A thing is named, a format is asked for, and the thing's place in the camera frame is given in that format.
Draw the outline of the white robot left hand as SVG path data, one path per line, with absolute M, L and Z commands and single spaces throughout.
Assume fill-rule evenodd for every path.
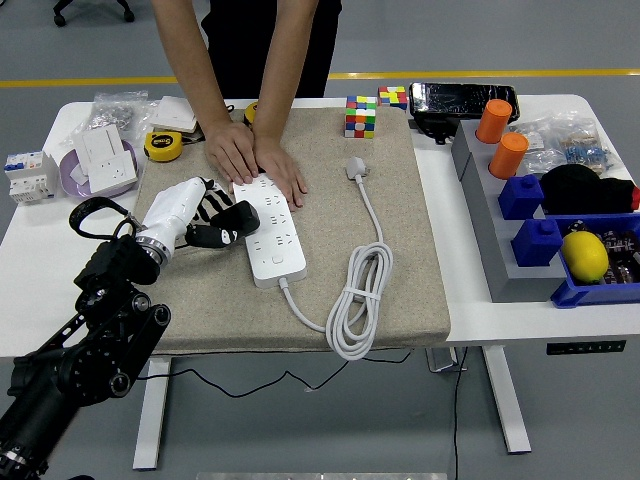
M 211 196 L 215 193 L 226 206 L 233 202 L 213 179 L 193 177 L 159 192 L 144 220 L 144 229 L 136 241 L 156 247 L 160 253 L 172 256 L 176 241 L 184 239 L 188 246 L 224 248 L 241 238 L 237 229 L 211 224 L 212 218 L 202 206 L 207 200 L 217 213 L 223 208 Z

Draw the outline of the person's right hand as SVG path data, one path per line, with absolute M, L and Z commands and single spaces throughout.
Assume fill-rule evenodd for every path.
M 208 163 L 227 181 L 250 184 L 258 175 L 251 130 L 227 119 L 214 121 L 203 132 Z

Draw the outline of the person's left hand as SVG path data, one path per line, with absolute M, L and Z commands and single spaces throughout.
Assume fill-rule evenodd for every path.
M 284 150 L 280 141 L 267 136 L 256 136 L 253 145 L 256 166 L 253 173 L 264 170 L 284 195 L 289 210 L 303 207 L 308 193 L 305 179 L 296 161 Z

